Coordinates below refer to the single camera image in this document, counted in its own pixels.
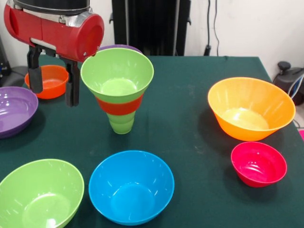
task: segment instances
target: black device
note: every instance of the black device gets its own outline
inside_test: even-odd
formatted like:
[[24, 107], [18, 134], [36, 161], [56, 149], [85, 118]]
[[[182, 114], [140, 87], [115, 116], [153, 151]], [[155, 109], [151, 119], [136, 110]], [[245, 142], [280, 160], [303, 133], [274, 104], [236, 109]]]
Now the black device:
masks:
[[27, 72], [28, 68], [26, 66], [10, 67], [10, 63], [7, 59], [4, 46], [0, 38], [0, 87], [22, 86]]
[[[285, 92], [288, 92], [290, 86], [297, 80], [301, 75], [304, 74], [304, 68], [293, 67], [291, 64], [285, 61], [281, 61], [278, 64], [280, 72], [275, 76], [273, 83], [283, 89]], [[304, 103], [304, 83], [300, 85], [298, 93], [293, 98], [295, 105], [300, 105]]]
[[77, 15], [88, 11], [90, 0], [14, 0], [15, 3], [25, 9], [34, 12]]
[[183, 56], [190, 0], [112, 0], [115, 44], [145, 55]]

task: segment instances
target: green bowl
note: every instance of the green bowl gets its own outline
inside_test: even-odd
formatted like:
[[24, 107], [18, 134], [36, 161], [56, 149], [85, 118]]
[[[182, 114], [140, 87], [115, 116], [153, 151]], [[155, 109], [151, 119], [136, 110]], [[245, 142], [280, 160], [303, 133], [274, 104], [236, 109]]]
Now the green bowl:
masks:
[[56, 159], [27, 163], [0, 183], [1, 228], [63, 228], [85, 190], [79, 170]]
[[98, 99], [122, 104], [139, 98], [153, 79], [154, 68], [143, 54], [111, 48], [89, 57], [81, 67], [84, 84]]

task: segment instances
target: white wall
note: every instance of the white wall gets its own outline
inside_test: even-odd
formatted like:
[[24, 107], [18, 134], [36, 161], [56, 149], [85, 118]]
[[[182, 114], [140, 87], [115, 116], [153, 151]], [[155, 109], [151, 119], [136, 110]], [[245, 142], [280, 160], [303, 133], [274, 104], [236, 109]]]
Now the white wall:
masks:
[[[114, 43], [111, 0], [91, 0], [94, 12], [104, 19], [102, 46]], [[214, 2], [211, 0], [211, 54], [215, 55], [213, 33]], [[0, 0], [3, 12], [5, 0]], [[206, 13], [208, 0], [192, 0], [186, 51], [189, 56], [202, 55], [207, 44]], [[218, 0], [217, 33], [221, 56], [259, 56], [270, 76], [276, 64], [287, 60], [293, 66], [304, 66], [304, 1], [303, 0]], [[26, 64], [28, 47], [13, 39], [0, 17], [0, 35], [12, 66]]]

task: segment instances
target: blue bowl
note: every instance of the blue bowl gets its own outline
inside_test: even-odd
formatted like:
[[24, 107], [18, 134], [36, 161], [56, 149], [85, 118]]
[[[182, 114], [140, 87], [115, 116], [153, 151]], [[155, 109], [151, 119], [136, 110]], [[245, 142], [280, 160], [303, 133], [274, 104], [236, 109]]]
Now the blue bowl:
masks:
[[136, 226], [159, 215], [174, 192], [169, 166], [154, 154], [124, 151], [102, 161], [89, 182], [94, 207], [112, 222]]

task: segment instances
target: black stand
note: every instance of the black stand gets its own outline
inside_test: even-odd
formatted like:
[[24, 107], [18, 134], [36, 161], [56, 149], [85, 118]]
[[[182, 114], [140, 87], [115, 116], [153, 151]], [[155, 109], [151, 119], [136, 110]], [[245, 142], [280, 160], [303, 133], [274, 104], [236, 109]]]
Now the black stand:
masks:
[[[35, 47], [29, 46], [28, 51], [28, 77], [29, 87], [34, 93], [41, 93], [43, 90], [42, 73], [39, 66], [39, 56], [42, 50], [52, 57], [56, 56], [56, 52], [47, 47], [36, 45]], [[79, 104], [79, 80], [80, 71], [78, 62], [62, 58], [66, 64], [66, 71], [68, 72], [68, 82], [66, 84], [66, 104], [69, 107], [77, 106]]]
[[183, 56], [190, 5], [190, 0], [112, 0], [115, 43], [145, 55]]
[[4, 47], [0, 39], [0, 87], [22, 86], [27, 72], [28, 68], [26, 66], [10, 67], [10, 63], [6, 57]]

